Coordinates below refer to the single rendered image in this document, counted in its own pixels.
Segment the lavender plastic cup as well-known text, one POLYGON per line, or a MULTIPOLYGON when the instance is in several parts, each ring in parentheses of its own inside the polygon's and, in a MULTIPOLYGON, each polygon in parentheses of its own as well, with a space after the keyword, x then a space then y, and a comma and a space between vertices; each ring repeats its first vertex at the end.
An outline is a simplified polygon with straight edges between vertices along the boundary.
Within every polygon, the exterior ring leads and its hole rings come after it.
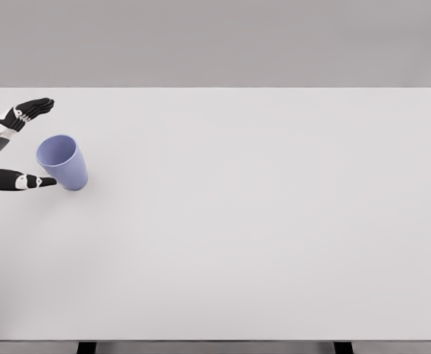
POLYGON ((39 165, 67 190, 81 190, 88 182, 88 170, 76 140, 65 134, 43 140, 35 152, 39 165))

